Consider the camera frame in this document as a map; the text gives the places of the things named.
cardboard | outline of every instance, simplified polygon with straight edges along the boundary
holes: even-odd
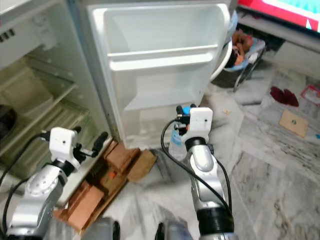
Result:
[[[285,110],[279,124],[298,136],[305,138],[309,121],[289,110]]]
[[[86,225],[103,196],[102,191],[92,186],[70,215],[68,223],[80,231]]]
[[[112,195],[126,181],[127,177],[125,175],[117,173],[113,167],[109,167],[108,171],[100,179],[100,185],[107,190],[108,195]]]
[[[135,183],[142,179],[150,172],[156,160],[156,156],[154,156],[151,151],[144,150],[129,171],[127,175],[128,180]]]
[[[68,221],[68,218],[76,209],[80,200],[85,196],[85,194],[89,191],[91,185],[87,183],[87,181],[83,181],[81,185],[74,192],[72,197],[70,198],[67,208],[57,209],[53,212],[53,215],[64,222]]]
[[[110,143],[110,145],[107,147],[107,149],[103,154],[103,159],[107,159],[107,156],[113,151],[113,149],[115,149],[117,145],[118,145],[118,142],[112,140],[112,142]]]
[[[120,173],[124,173],[130,163],[140,154],[139,148],[126,149],[123,142],[106,156],[106,161]]]

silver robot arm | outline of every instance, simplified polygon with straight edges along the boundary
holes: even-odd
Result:
[[[27,181],[23,198],[13,213],[6,233],[9,240],[43,239],[68,176],[76,172],[87,157],[99,154],[108,134],[103,132],[92,150],[87,150],[77,143],[80,130],[80,127],[74,130],[54,127],[50,130],[52,163],[45,165]]]
[[[208,184],[217,197],[198,179],[191,177],[191,194],[196,211],[200,240],[237,240],[234,219],[225,202],[225,195],[218,178],[218,162],[208,147],[213,111],[208,107],[182,108],[178,106],[174,128],[179,131],[181,141],[187,149],[186,164],[194,174]],[[192,239],[186,226],[178,222],[165,221],[158,226],[156,240]]]

refrigerator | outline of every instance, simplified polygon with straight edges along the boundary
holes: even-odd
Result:
[[[109,133],[107,142],[158,148],[176,105],[198,105],[211,75],[228,59],[236,4],[2,0],[0,105],[11,106],[17,118],[0,142],[0,168],[32,135],[57,126],[81,126],[78,142],[88,148],[102,131]],[[37,141],[11,175],[27,178],[50,156],[48,144]],[[96,160],[69,177],[59,206]]]

open refrigerator door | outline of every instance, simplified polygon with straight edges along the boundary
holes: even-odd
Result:
[[[159,147],[176,105],[200,103],[225,45],[226,2],[87,6],[104,84],[127,148]]]

black cable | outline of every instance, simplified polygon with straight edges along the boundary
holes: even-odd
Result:
[[[38,133],[34,136],[32,136],[28,142],[23,146],[23,148],[18,152],[18,154],[16,155],[14,161],[10,164],[10,166],[8,166],[2,173],[1,177],[0,177],[0,186],[6,176],[6,174],[12,169],[12,167],[16,164],[16,162],[20,159],[20,157],[22,156],[22,154],[24,154],[24,152],[26,151],[26,149],[29,147],[29,145],[37,138],[40,138],[42,136],[42,133]]]
[[[2,216],[2,228],[3,231],[6,233],[8,228],[7,228],[7,213],[8,213],[8,208],[9,208],[9,204],[11,201],[11,198],[13,197],[15,191],[20,187],[21,184],[25,183],[28,180],[22,180],[20,181],[17,185],[15,185],[9,192],[8,198],[6,199],[5,205],[4,205],[4,209],[3,209],[3,216]]]
[[[1,228],[0,228],[0,239],[3,239],[3,240],[7,239],[6,235],[4,234]]]
[[[222,163],[221,163],[218,159],[215,159],[215,160],[216,160],[216,162],[219,164],[219,166],[221,167],[221,169],[222,169],[222,171],[223,171],[223,174],[224,174],[224,177],[225,177],[226,188],[227,188],[227,191],[228,191],[229,209],[230,209],[230,211],[232,212],[231,188],[230,188],[229,177],[228,177],[227,171],[226,171],[225,167],[222,165]]]
[[[165,137],[165,133],[168,129],[168,127],[174,123],[176,121],[176,119],[171,120],[170,122],[168,122],[165,127],[162,130],[161,133],[161,148],[163,150],[163,152],[175,163],[177,164],[179,167],[181,167],[183,170],[185,170],[189,175],[191,175],[192,177],[194,177],[195,179],[197,179],[199,182],[201,182],[203,185],[205,185],[223,204],[223,206],[225,207],[225,209],[227,209],[229,211],[229,214],[232,216],[232,212],[228,206],[228,204],[226,203],[226,201],[223,199],[222,196],[220,196],[219,193],[217,193],[209,184],[207,184],[201,177],[199,177],[198,175],[196,175],[192,170],[190,170],[187,166],[185,166],[183,163],[179,162],[178,160],[176,160],[167,150],[165,147],[165,143],[164,143],[164,137]]]

